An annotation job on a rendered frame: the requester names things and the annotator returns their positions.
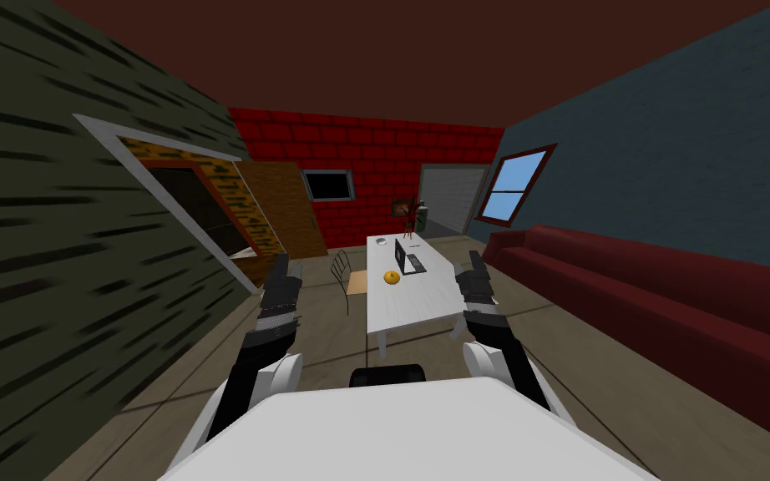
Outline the grey garage door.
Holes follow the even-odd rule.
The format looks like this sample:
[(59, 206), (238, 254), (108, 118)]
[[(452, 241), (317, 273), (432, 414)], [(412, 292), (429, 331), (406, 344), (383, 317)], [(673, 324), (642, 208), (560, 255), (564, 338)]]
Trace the grey garage door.
[(421, 236), (462, 235), (488, 170), (487, 165), (422, 165), (418, 199), (428, 216)]

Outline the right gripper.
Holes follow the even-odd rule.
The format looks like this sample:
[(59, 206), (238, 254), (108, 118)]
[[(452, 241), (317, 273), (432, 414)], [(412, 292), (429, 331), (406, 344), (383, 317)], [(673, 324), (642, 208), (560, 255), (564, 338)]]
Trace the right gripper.
[(482, 255), (469, 251), (471, 271), (459, 263), (453, 264), (455, 280), (467, 309), (491, 309), (496, 306), (490, 276)]

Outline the red plant in vase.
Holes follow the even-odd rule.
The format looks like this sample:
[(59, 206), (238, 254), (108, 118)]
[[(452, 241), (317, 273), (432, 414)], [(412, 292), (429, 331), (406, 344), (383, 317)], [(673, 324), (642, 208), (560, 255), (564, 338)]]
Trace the red plant in vase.
[(415, 229), (416, 221), (418, 218), (418, 208), (422, 206), (422, 202), (418, 202), (415, 198), (409, 200), (404, 204), (401, 204), (401, 211), (405, 216), (403, 220), (403, 237), (413, 238), (413, 232)]

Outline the dark red sofa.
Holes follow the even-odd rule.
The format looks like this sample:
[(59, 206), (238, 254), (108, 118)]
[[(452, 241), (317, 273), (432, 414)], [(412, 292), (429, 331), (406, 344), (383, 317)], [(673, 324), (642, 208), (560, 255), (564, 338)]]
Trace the dark red sofa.
[(770, 432), (770, 266), (547, 225), (483, 258)]

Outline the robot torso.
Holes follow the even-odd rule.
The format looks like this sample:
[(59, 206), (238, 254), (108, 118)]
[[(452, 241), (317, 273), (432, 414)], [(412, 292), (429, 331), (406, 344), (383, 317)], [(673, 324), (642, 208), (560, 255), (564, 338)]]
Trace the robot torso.
[(659, 481), (490, 377), (288, 392), (159, 481)]

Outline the white table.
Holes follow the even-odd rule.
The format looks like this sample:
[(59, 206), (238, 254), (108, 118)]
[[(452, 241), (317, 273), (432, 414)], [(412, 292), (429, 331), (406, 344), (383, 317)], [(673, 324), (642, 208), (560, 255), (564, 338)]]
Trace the white table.
[[(386, 238), (380, 246), (377, 238)], [(408, 254), (417, 255), (426, 272), (402, 275), (395, 260), (394, 240)], [(372, 235), (367, 247), (367, 334), (377, 338), (380, 358), (386, 356), (387, 334), (396, 329), (459, 314), (464, 300), (459, 293), (453, 263), (425, 239), (396, 235)], [(387, 271), (400, 273), (395, 285), (383, 280)]]

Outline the brown wooden door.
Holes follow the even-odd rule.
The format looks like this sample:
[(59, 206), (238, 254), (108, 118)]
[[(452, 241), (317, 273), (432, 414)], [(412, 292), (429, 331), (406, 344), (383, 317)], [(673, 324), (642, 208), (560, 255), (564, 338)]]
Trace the brown wooden door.
[(312, 202), (296, 164), (239, 162), (236, 167), (291, 259), (327, 254)]

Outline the red framed window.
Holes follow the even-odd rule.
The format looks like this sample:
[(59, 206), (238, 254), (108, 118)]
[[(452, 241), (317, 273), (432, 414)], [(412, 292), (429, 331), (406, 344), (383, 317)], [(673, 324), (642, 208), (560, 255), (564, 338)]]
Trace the red framed window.
[(485, 224), (512, 227), (556, 147), (549, 144), (502, 157), (475, 218)]

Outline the grey framed black picture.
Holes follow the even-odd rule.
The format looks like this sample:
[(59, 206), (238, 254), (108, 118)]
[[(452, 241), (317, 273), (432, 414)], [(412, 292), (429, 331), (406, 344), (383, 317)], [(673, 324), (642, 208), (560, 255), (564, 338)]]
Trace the grey framed black picture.
[(355, 200), (350, 170), (303, 170), (301, 176), (312, 202)]

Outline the black laptop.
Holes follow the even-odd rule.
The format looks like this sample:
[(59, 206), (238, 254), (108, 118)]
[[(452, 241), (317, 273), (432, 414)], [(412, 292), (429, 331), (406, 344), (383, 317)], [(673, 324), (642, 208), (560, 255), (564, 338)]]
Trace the black laptop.
[(394, 248), (395, 260), (402, 275), (406, 276), (424, 273), (427, 271), (418, 259), (417, 255), (408, 254), (405, 248), (401, 245), (400, 241), (397, 239), (394, 240)]

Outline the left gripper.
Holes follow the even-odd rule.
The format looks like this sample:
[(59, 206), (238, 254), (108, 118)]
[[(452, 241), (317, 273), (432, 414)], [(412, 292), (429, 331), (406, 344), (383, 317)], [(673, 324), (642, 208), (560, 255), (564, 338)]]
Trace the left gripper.
[(271, 277), (266, 280), (264, 294), (260, 301), (258, 319), (283, 316), (296, 311), (296, 304), (301, 289), (302, 265), (294, 265), (288, 271), (289, 255), (282, 252), (275, 256), (271, 268)]

